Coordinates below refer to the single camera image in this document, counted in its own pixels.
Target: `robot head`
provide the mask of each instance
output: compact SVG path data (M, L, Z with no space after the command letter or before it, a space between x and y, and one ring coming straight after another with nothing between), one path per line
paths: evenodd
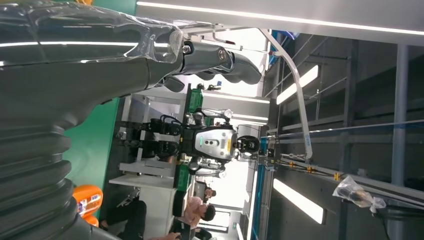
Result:
M254 136L241 136L237 138L237 149L240 153L256 153L260 149L260 142L257 137Z

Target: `black pants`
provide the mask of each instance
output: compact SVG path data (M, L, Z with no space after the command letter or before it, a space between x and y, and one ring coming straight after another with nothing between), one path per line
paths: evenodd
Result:
M124 206L110 209L107 212L106 222L108 225L114 225L128 220L125 230L118 237L122 240L140 240L145 233L146 212L146 203L136 199Z

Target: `pink shirt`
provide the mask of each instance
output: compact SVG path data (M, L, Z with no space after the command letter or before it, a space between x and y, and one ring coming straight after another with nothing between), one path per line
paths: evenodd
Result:
M203 201L198 196L191 196L188 198L187 207L184 211L184 216L179 217L178 219L191 226L191 229L195 229L196 226L193 224L193 219L197 216L193 212L196 211L200 205L203 204Z

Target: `curved metal rod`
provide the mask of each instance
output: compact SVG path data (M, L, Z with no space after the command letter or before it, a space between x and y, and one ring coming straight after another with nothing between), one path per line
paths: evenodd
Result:
M312 146L311 146L311 136L309 135L309 126L308 126L308 118L306 115L304 93L303 93L301 84L299 82L301 79L301 76L299 75L299 71L296 68L296 65L293 62L290 55L277 42L277 40L268 32L268 30L259 28L259 31L261 31L261 33L269 40L269 42L271 42L271 44L277 50L276 52L274 52L274 55L281 56L286 61L293 75L294 83L296 84L297 102L299 104L300 121L302 124L303 138L304 138L304 144L305 144L305 151L306 151L305 157L306 157L306 161L309 162L309 160L312 158Z

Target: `ceiling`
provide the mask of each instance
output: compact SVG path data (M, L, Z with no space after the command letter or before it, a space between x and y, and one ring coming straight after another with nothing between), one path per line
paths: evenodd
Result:
M138 4L137 15L144 17L424 46L422 0L144 0Z

